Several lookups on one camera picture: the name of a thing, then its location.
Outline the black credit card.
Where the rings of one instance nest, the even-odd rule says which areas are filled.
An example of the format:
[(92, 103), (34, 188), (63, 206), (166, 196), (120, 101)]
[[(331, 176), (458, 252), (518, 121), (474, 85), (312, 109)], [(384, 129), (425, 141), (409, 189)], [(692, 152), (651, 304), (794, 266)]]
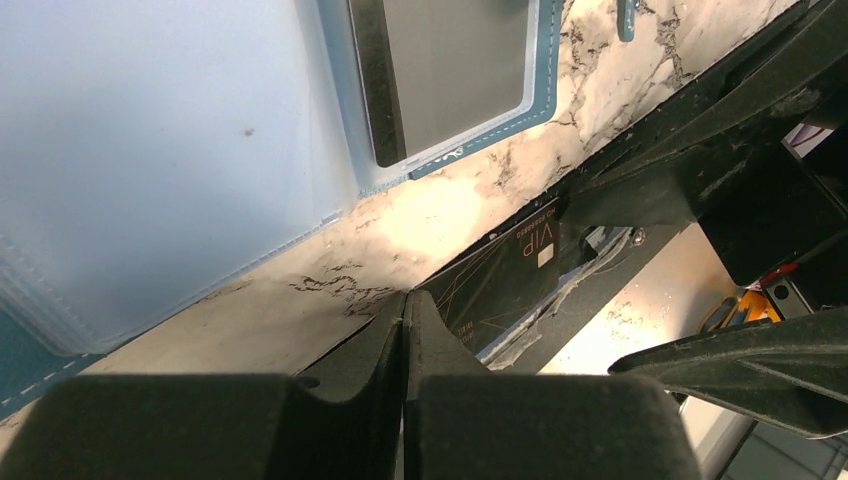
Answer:
[(424, 281), (446, 328), (479, 355), (557, 285), (559, 201), (536, 208), (511, 228)]

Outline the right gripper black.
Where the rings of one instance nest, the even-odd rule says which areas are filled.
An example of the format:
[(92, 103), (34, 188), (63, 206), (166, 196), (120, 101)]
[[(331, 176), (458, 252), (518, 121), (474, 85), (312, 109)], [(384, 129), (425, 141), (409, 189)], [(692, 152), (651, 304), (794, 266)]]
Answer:
[(609, 373), (808, 439), (846, 433), (847, 95), (813, 110), (846, 70), (845, 45), (746, 43), (590, 158), (605, 170), (570, 192), (570, 223), (685, 225), (736, 189), (700, 226), (746, 290), (739, 309), (785, 320), (638, 351)]

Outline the grey card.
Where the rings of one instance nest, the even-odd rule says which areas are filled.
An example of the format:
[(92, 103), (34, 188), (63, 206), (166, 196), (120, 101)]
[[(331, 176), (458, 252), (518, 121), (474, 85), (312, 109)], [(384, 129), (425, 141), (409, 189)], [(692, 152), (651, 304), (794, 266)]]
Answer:
[(539, 1), (351, 1), (375, 161), (428, 161), (530, 108)]

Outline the blue leather card holder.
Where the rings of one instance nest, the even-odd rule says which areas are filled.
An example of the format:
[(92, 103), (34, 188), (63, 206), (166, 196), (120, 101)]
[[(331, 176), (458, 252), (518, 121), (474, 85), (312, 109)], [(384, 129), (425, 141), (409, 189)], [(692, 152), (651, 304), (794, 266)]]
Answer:
[(609, 1), (542, 4), (533, 103), (377, 165), (351, 1), (1, 5), (1, 430), (81, 373), (286, 370), (637, 115)]

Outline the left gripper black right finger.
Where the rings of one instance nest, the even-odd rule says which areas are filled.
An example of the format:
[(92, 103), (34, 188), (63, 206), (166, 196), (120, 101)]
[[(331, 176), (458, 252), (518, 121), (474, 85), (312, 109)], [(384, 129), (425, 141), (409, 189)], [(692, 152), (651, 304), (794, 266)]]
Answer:
[(696, 479), (676, 403), (632, 375), (490, 371), (444, 325), (433, 297), (404, 311), (409, 479)]

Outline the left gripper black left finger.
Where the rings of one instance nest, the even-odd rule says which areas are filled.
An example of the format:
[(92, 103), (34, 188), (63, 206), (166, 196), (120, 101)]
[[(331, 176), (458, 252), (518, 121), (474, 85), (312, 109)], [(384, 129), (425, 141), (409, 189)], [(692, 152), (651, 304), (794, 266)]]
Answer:
[(86, 375), (48, 391), (5, 479), (389, 479), (401, 417), (393, 296), (298, 376)]

